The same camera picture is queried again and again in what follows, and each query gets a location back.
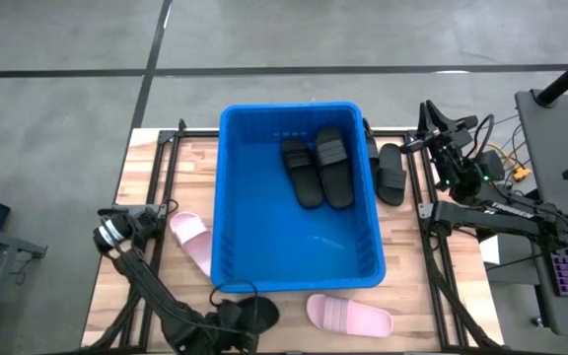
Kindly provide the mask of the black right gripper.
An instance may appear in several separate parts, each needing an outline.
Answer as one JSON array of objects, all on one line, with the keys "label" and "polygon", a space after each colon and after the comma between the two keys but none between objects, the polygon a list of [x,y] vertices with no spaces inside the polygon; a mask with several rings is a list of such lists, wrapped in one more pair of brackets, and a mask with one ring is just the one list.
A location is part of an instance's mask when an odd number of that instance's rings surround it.
[{"label": "black right gripper", "polygon": [[432,101],[419,105],[417,138],[426,141],[434,135],[435,126],[441,132],[431,142],[429,152],[439,173],[455,170],[462,161],[462,148],[471,142],[470,133],[466,129],[455,129],[455,122],[445,115]]}]

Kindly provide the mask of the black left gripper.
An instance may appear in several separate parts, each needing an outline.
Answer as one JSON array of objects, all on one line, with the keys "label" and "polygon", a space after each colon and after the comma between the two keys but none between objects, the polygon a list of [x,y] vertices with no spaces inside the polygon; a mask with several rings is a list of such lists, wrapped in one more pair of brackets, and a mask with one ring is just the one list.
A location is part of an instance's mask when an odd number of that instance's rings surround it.
[{"label": "black left gripper", "polygon": [[241,354],[254,354],[259,339],[256,305],[250,300],[223,300],[215,309],[215,313],[207,315],[216,332],[212,345],[214,353],[236,349]]}]

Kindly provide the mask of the black slide sandal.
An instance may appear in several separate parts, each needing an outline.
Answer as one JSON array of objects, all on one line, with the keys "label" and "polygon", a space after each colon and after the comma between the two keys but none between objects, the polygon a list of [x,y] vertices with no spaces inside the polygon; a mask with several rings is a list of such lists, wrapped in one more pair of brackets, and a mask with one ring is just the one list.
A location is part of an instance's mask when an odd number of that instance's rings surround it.
[{"label": "black slide sandal", "polygon": [[242,313],[239,328],[253,334],[262,334],[276,325],[280,318],[277,306],[268,298],[252,296],[238,302]]},{"label": "black slide sandal", "polygon": [[328,126],[315,137],[319,178],[328,204],[345,209],[354,201],[349,156],[340,131]]},{"label": "black slide sandal", "polygon": [[281,142],[281,155],[296,198],[306,209],[319,207],[323,202],[320,177],[308,145],[299,139]]},{"label": "black slide sandal", "polygon": [[404,201],[406,171],[402,168],[397,145],[388,143],[382,146],[376,178],[377,196],[387,205],[401,205]]}]

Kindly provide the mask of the pink slide sandal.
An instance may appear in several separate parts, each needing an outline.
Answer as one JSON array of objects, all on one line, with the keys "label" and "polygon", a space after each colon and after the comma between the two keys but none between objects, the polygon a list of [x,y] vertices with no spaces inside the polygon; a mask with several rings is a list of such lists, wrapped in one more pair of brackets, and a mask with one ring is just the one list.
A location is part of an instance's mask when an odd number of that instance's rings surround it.
[{"label": "pink slide sandal", "polygon": [[326,331],[375,338],[389,337],[393,331],[387,311],[349,299],[313,294],[306,312],[315,327]]},{"label": "pink slide sandal", "polygon": [[179,212],[171,218],[170,228],[181,248],[209,277],[213,237],[201,217],[190,212]]}]

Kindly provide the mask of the blue plastic bin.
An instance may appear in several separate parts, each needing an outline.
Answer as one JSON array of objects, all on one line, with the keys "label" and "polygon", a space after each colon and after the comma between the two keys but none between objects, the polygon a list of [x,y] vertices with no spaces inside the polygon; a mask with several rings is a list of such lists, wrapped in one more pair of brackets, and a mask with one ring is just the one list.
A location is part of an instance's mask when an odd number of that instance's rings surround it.
[{"label": "blue plastic bin", "polygon": [[[339,129],[354,201],[306,209],[286,173],[281,142]],[[386,275],[363,118],[349,102],[235,105],[221,114],[211,280],[241,293],[370,288]]]}]

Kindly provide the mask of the grey desk with pole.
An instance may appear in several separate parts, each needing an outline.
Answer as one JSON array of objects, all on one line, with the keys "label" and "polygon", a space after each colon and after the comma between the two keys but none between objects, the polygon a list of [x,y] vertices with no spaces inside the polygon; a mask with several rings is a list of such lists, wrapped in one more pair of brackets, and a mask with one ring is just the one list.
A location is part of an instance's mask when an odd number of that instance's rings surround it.
[{"label": "grey desk with pole", "polygon": [[540,198],[568,216],[568,95],[538,105],[531,92],[515,94]]}]

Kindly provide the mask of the white paper sheet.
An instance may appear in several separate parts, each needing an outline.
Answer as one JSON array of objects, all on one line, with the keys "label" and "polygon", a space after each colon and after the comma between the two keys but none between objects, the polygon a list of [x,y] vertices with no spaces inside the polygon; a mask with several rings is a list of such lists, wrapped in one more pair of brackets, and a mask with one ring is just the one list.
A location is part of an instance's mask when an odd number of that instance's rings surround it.
[{"label": "white paper sheet", "polygon": [[500,250],[497,235],[480,242],[479,250],[484,263],[494,265],[500,264]]}]

